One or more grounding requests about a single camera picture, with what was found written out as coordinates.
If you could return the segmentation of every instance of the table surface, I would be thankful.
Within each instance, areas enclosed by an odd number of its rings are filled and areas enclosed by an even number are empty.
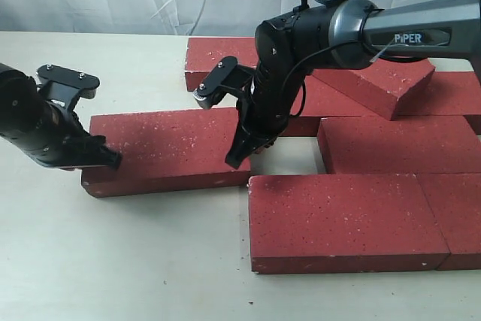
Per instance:
[[[0,62],[26,74],[52,63],[99,77],[96,98],[76,108],[85,127],[93,114],[198,108],[185,37],[0,32],[0,44]],[[40,168],[7,142],[0,152],[1,320],[481,319],[481,271],[252,273],[246,189],[98,200],[79,171]],[[316,173],[319,163],[314,138],[285,138],[253,159],[253,173]]]

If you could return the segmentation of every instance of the piper logo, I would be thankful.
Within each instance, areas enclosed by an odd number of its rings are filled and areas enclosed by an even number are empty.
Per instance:
[[[421,41],[422,34],[412,33],[412,34],[395,34],[394,42],[396,44],[419,44]]]

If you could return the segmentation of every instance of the red brick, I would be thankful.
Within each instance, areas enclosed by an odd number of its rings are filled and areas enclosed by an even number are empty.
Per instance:
[[[260,274],[427,271],[449,253],[413,174],[255,176],[249,194]]]
[[[481,269],[481,174],[418,178],[450,251],[439,269]]]
[[[481,86],[473,71],[437,71],[425,91],[404,104],[406,116],[465,116],[481,135]]]
[[[186,53],[186,86],[192,92],[225,56],[235,56],[240,64],[255,68],[258,57],[254,37],[189,38]]]
[[[323,117],[373,117],[376,114],[313,76],[306,77],[306,104],[299,118],[293,118],[283,134],[289,137],[316,137]],[[292,106],[296,114],[301,106],[302,91]]]
[[[117,171],[84,169],[82,185],[95,197],[247,184],[250,161],[225,164],[237,124],[234,108],[94,116],[90,131],[123,154]]]
[[[318,140],[332,174],[481,173],[481,142],[463,116],[328,118]]]
[[[362,70],[319,69],[313,75],[387,120],[423,91],[434,66],[428,61],[398,64],[379,60]]]

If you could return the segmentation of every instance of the black robotic arm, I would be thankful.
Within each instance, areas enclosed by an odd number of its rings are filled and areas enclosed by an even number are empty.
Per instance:
[[[237,97],[239,119],[225,161],[238,168],[287,128],[292,105],[314,69],[363,69],[377,59],[466,59],[481,80],[481,0],[436,0],[379,9],[369,0],[307,0],[256,29],[256,69],[227,56],[193,95],[210,109]]]

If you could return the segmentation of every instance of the white table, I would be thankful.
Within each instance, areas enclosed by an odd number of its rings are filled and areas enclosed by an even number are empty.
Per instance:
[[[30,75],[53,63],[98,76],[96,98],[77,106],[88,127],[93,114],[197,108],[184,85],[186,44],[5,32],[0,62]],[[79,171],[40,168],[5,141],[0,154],[2,321],[481,319],[481,271],[253,274],[245,189],[98,200]],[[255,159],[253,173],[307,174],[320,162],[314,138],[286,138]]]

